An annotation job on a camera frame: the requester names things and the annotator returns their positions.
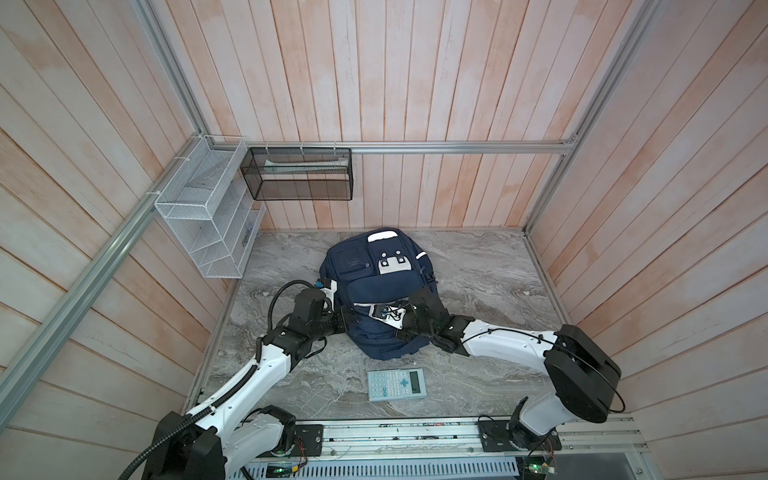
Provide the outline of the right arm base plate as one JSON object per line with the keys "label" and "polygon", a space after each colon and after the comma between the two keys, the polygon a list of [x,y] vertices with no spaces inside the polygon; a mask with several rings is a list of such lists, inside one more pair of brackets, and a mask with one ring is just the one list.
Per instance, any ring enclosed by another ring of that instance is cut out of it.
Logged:
{"label": "right arm base plate", "polygon": [[556,431],[546,440],[529,431],[514,419],[492,419],[481,415],[476,423],[483,451],[491,452],[529,452],[531,450],[560,451],[562,442]]}

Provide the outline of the navy blue student backpack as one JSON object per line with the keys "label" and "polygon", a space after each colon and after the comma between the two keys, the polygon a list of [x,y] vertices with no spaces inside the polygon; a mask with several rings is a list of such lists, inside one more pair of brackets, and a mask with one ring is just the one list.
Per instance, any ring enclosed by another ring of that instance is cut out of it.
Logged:
{"label": "navy blue student backpack", "polygon": [[398,329],[369,316],[373,304],[405,307],[409,296],[423,287],[437,291],[428,254],[400,229],[383,227],[337,243],[327,251],[319,276],[338,283],[336,305],[353,311],[347,334],[368,357],[397,359],[430,343],[421,336],[398,339]]}

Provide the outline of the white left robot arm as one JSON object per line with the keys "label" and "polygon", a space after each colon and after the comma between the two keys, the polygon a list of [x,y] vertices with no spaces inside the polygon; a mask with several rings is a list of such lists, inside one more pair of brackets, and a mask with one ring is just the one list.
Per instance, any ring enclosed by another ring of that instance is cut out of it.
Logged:
{"label": "white left robot arm", "polygon": [[259,339],[256,353],[228,382],[185,415],[170,413],[158,424],[152,444],[120,474],[129,479],[224,479],[254,457],[293,445],[295,417],[258,401],[298,363],[316,354],[316,341],[347,330],[334,307],[337,283],[290,281],[305,288],[293,311]]}

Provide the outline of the light blue calculator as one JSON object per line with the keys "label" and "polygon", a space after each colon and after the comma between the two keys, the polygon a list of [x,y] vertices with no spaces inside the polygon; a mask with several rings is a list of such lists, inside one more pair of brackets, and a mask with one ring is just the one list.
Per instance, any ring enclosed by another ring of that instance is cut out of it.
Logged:
{"label": "light blue calculator", "polygon": [[371,402],[422,399],[427,396],[422,369],[369,371],[367,380]]}

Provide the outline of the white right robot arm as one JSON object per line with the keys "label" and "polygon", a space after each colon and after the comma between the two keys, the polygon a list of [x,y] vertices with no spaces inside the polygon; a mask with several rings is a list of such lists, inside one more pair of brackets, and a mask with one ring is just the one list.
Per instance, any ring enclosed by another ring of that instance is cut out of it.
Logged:
{"label": "white right robot arm", "polygon": [[602,424],[614,412],[621,369],[575,325],[530,331],[451,314],[427,287],[384,307],[382,322],[404,339],[423,336],[448,353],[503,360],[545,375],[546,389],[520,400],[507,423],[509,441],[519,449],[538,448],[562,424]]}

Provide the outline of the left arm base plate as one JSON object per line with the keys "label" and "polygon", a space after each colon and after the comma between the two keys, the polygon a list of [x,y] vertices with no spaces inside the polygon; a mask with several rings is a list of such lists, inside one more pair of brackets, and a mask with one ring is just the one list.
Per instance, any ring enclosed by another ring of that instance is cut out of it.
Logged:
{"label": "left arm base plate", "polygon": [[258,458],[319,457],[324,440],[324,426],[320,423],[298,424],[288,428],[278,446],[258,455]]}

